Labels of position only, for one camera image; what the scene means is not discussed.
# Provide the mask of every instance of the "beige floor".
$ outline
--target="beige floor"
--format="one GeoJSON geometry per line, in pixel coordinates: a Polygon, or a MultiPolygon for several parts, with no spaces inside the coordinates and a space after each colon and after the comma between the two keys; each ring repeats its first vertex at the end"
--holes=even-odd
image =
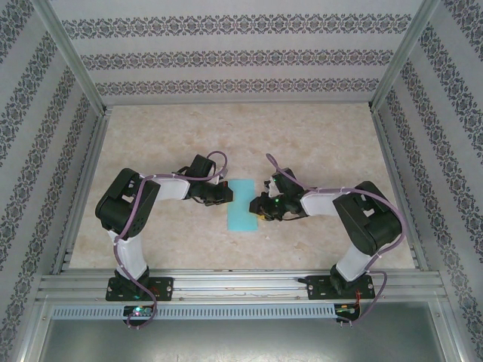
{"type": "MultiPolygon", "coordinates": [[[[274,171],[265,158],[271,152],[305,183],[340,187],[369,179],[394,202],[367,104],[116,106],[70,267],[115,267],[94,208],[123,167],[169,173],[215,149],[229,156],[228,179],[254,179],[257,194],[274,171]]],[[[150,268],[330,268],[350,243],[333,216],[258,225],[257,232],[229,232],[226,205],[165,201],[155,204],[143,230],[143,251],[150,268]]],[[[413,268],[408,245],[375,267],[413,268]]]]}

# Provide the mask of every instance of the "patterned wallpaper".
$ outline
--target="patterned wallpaper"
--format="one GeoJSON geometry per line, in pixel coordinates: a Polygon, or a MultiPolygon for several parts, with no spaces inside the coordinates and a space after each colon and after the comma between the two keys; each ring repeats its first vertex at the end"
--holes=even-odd
{"type": "Polygon", "coordinates": [[[29,1],[1,0],[0,361],[51,270],[98,122],[29,1]]]}
{"type": "Polygon", "coordinates": [[[420,3],[52,1],[109,105],[369,101],[420,3]]]}
{"type": "Polygon", "coordinates": [[[431,268],[471,360],[483,360],[481,3],[444,1],[379,109],[431,268]]]}

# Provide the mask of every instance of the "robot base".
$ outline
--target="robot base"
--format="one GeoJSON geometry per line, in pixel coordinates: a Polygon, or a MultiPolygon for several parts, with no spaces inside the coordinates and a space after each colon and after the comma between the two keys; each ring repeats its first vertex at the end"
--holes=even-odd
{"type": "MultiPolygon", "coordinates": [[[[149,269],[137,280],[156,297],[158,302],[170,302],[173,296],[173,278],[156,278],[149,276],[149,269]]],[[[143,292],[133,282],[124,278],[117,271],[115,277],[109,279],[106,291],[108,302],[144,302],[151,301],[149,295],[143,292]]]]}
{"type": "MultiPolygon", "coordinates": [[[[330,275],[309,275],[298,281],[307,284],[309,300],[354,299],[357,298],[357,295],[359,295],[359,299],[374,299],[376,296],[372,278],[369,275],[362,275],[355,281],[346,284],[346,288],[340,291],[335,290],[332,286],[330,275]]],[[[337,322],[355,321],[361,315],[359,307],[349,305],[349,308],[347,308],[348,304],[334,304],[336,315],[342,317],[338,318],[337,322]]]]}
{"type": "Polygon", "coordinates": [[[309,275],[299,279],[299,282],[307,284],[309,300],[354,299],[357,292],[360,292],[361,299],[374,299],[376,296],[372,278],[369,275],[363,275],[353,281],[340,294],[332,287],[330,275],[309,275]]]}

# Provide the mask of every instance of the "wire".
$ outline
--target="wire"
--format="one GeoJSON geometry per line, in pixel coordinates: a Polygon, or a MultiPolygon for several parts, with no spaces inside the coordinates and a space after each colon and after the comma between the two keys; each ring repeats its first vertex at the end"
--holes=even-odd
{"type": "MultiPolygon", "coordinates": [[[[269,162],[273,165],[273,167],[279,173],[281,173],[282,175],[284,175],[285,177],[287,177],[293,183],[296,183],[297,185],[303,187],[305,190],[310,190],[310,191],[313,191],[313,192],[318,192],[320,194],[337,194],[337,193],[341,193],[341,192],[346,192],[346,193],[354,192],[354,193],[357,193],[357,194],[369,196],[370,198],[373,198],[374,200],[379,201],[380,203],[386,205],[389,209],[391,209],[391,211],[396,215],[396,217],[398,218],[399,222],[401,223],[401,234],[399,235],[399,237],[397,238],[397,240],[394,243],[390,244],[388,247],[385,247],[385,248],[379,250],[372,257],[371,261],[365,266],[365,272],[367,272],[369,274],[371,274],[371,273],[373,273],[373,274],[382,274],[384,276],[384,281],[383,281],[383,284],[380,286],[379,292],[377,293],[377,295],[372,300],[372,302],[369,305],[368,309],[366,309],[366,311],[364,312],[364,314],[361,315],[355,322],[352,322],[351,323],[351,326],[356,325],[357,323],[359,323],[359,321],[361,319],[363,319],[366,315],[368,315],[368,313],[372,310],[372,308],[376,304],[377,300],[380,298],[380,295],[382,294],[384,288],[386,287],[386,283],[387,283],[387,273],[385,273],[382,270],[369,271],[369,268],[376,262],[376,260],[378,260],[381,257],[382,254],[387,253],[388,251],[394,249],[395,247],[397,247],[404,240],[404,238],[406,237],[406,234],[408,233],[408,223],[406,222],[406,219],[402,216],[401,211],[399,211],[396,206],[394,206],[393,204],[391,204],[385,198],[381,198],[379,195],[376,195],[376,194],[374,194],[372,192],[369,192],[369,191],[360,190],[360,189],[354,189],[354,188],[345,188],[345,187],[343,187],[343,188],[340,188],[340,189],[322,189],[322,188],[307,186],[307,185],[303,184],[301,181],[299,181],[298,179],[296,179],[295,177],[292,177],[291,175],[289,175],[288,173],[286,173],[285,171],[283,171],[279,167],[279,165],[277,163],[277,160],[275,160],[275,158],[271,154],[267,153],[266,154],[266,157],[268,158],[269,162]]],[[[339,319],[343,319],[343,320],[346,320],[347,319],[347,318],[344,318],[344,317],[338,317],[338,318],[339,319]]]]}
{"type": "MultiPolygon", "coordinates": [[[[221,167],[221,170],[219,170],[218,172],[216,172],[212,176],[208,176],[208,177],[188,177],[188,176],[184,176],[184,175],[176,175],[174,173],[159,173],[159,174],[148,175],[148,176],[144,177],[143,180],[141,181],[141,184],[139,186],[139,189],[137,190],[137,194],[136,194],[136,198],[134,199],[134,206],[133,206],[133,210],[131,211],[131,215],[129,216],[129,219],[126,222],[125,227],[122,229],[121,234],[117,235],[114,238],[114,247],[113,247],[113,249],[114,249],[114,257],[115,257],[115,260],[117,261],[117,263],[119,265],[119,268],[121,268],[121,270],[124,272],[124,274],[126,275],[126,277],[128,277],[128,279],[130,281],[132,281],[137,287],[139,287],[141,290],[143,290],[145,293],[147,293],[147,295],[151,298],[151,300],[153,302],[151,316],[149,317],[149,319],[147,319],[141,325],[135,326],[135,328],[137,330],[140,330],[141,328],[144,328],[145,326],[147,326],[148,324],[150,324],[152,322],[152,320],[154,319],[154,317],[156,316],[156,314],[158,312],[158,301],[156,300],[156,297],[151,292],[151,290],[149,290],[148,288],[146,288],[145,286],[143,286],[141,283],[139,283],[129,273],[129,271],[124,267],[124,265],[123,265],[123,263],[121,261],[121,257],[119,256],[119,252],[118,252],[118,243],[119,243],[119,240],[121,240],[128,233],[128,230],[131,227],[131,224],[132,224],[132,222],[134,220],[134,217],[136,216],[137,208],[139,207],[139,203],[140,203],[140,200],[141,200],[141,195],[143,194],[144,185],[146,184],[147,181],[149,181],[151,179],[155,179],[155,178],[160,178],[160,177],[162,177],[162,178],[174,178],[174,179],[185,179],[187,181],[208,181],[210,179],[213,179],[215,177],[218,177],[218,176],[222,175],[226,171],[226,167],[228,166],[228,157],[226,157],[226,154],[225,153],[223,153],[221,151],[212,151],[206,157],[207,158],[210,158],[210,156],[212,156],[212,155],[222,155],[223,158],[224,158],[224,161],[225,161],[223,167],[221,167]]],[[[131,318],[133,317],[133,315],[134,315],[133,313],[129,314],[128,315],[128,319],[126,320],[126,324],[128,325],[128,328],[132,328],[133,327],[133,325],[131,324],[131,318]]]]}

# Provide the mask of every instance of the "blue sponge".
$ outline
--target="blue sponge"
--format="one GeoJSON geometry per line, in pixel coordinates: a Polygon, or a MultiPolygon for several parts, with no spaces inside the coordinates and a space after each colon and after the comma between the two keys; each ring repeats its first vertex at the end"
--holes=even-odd
{"type": "Polygon", "coordinates": [[[228,204],[228,230],[232,232],[254,232],[258,230],[257,216],[249,213],[250,201],[255,195],[252,179],[231,179],[228,187],[233,190],[233,202],[228,204]]]}

